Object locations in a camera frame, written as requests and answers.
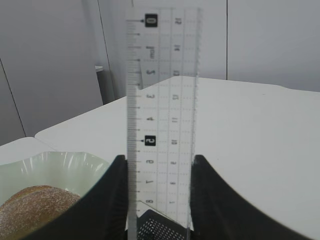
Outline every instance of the white wall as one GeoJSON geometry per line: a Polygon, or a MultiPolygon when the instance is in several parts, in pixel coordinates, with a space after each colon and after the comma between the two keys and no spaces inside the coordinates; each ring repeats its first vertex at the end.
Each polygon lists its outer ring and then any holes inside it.
{"type": "Polygon", "coordinates": [[[228,0],[228,79],[320,92],[319,0],[228,0]]]}
{"type": "Polygon", "coordinates": [[[2,0],[0,56],[27,136],[102,105],[78,0],[2,0]]]}
{"type": "Polygon", "coordinates": [[[25,133],[0,62],[0,146],[24,137],[25,133]]]}
{"type": "MultiPolygon", "coordinates": [[[[126,8],[131,0],[98,0],[107,43],[110,71],[114,80],[116,98],[126,94],[126,8]]],[[[151,1],[134,0],[136,7],[151,1]]],[[[175,4],[184,3],[176,0],[175,4]]],[[[201,0],[203,32],[201,38],[201,77],[226,79],[227,69],[227,2],[201,0]]]]}

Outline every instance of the white table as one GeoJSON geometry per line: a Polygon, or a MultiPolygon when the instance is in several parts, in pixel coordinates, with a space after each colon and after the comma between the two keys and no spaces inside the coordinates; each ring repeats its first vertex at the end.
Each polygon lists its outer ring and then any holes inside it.
{"type": "Polygon", "coordinates": [[[21,161],[53,149],[34,137],[24,137],[0,146],[0,165],[21,161]]]}
{"type": "MultiPolygon", "coordinates": [[[[246,200],[320,239],[320,93],[200,78],[196,154],[246,200]]],[[[122,98],[39,132],[58,151],[126,153],[122,98]]]]}

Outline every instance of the bread bun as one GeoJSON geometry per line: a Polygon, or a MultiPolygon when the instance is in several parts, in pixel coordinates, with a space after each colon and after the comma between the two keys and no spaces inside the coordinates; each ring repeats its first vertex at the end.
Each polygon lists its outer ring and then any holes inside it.
{"type": "Polygon", "coordinates": [[[51,186],[27,187],[0,207],[0,240],[19,240],[54,220],[80,196],[51,186]]]}

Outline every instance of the transparent acrylic ruler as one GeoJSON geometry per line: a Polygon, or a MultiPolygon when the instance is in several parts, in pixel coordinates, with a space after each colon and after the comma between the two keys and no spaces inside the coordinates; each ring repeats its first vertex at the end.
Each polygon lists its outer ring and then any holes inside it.
{"type": "Polygon", "coordinates": [[[126,24],[128,239],[134,240],[137,215],[149,207],[190,226],[201,11],[134,9],[126,24]]]}

